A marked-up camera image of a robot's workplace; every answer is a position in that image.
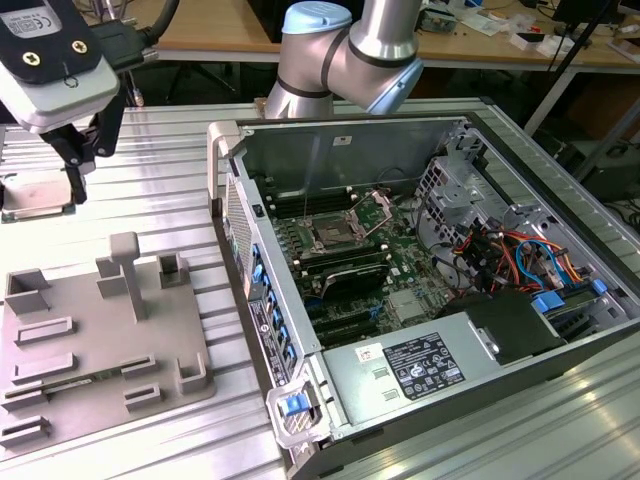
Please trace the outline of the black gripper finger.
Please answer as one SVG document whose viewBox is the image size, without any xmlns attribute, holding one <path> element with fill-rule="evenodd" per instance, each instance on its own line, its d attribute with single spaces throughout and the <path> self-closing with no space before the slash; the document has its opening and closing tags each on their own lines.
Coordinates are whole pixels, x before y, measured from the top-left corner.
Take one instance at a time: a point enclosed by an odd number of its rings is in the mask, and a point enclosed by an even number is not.
<svg viewBox="0 0 640 480">
<path fill-rule="evenodd" d="M 88 127 L 78 130 L 73 124 L 40 135 L 64 161 L 75 204 L 87 199 L 84 176 L 95 169 L 96 157 L 112 156 L 119 138 L 119 98 L 114 97 L 104 110 L 96 113 Z"/>
</svg>

